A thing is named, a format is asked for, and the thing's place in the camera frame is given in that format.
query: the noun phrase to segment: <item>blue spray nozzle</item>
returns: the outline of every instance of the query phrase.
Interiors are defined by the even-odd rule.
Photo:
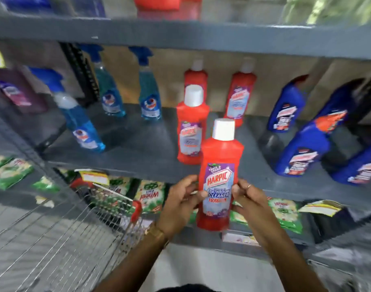
[[[149,57],[153,56],[153,52],[148,47],[130,46],[129,50],[137,56],[140,66],[149,65]]]
[[[51,68],[32,68],[31,73],[47,85],[52,92],[64,92],[64,86],[61,83],[62,75]]]
[[[101,62],[102,59],[100,57],[99,52],[103,51],[103,47],[101,45],[97,44],[77,44],[77,46],[83,50],[84,52],[88,53],[91,57],[91,61],[93,63],[95,62]]]

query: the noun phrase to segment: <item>tiled floor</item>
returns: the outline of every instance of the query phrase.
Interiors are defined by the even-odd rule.
[[[284,292],[268,262],[219,251],[169,244],[140,292],[201,283],[222,292]]]

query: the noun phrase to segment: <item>gold watch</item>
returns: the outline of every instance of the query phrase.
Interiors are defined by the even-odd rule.
[[[147,234],[153,235],[158,241],[163,240],[165,242],[163,249],[165,249],[165,247],[169,244],[168,238],[166,237],[164,232],[156,226],[155,221],[152,222],[150,226],[145,230],[145,235]]]

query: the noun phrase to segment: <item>metal wire basket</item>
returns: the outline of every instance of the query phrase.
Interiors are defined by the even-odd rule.
[[[98,189],[80,184],[77,202],[33,199],[29,211],[27,199],[26,209],[0,203],[0,291],[90,291],[122,261],[144,234],[141,204],[118,194],[110,213],[94,203]]]

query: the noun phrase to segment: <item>person's left hand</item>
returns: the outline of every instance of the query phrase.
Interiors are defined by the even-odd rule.
[[[197,175],[188,175],[169,189],[168,198],[156,223],[168,240],[187,225],[194,208],[208,195],[206,191],[191,195],[198,187],[194,183],[197,180]]]

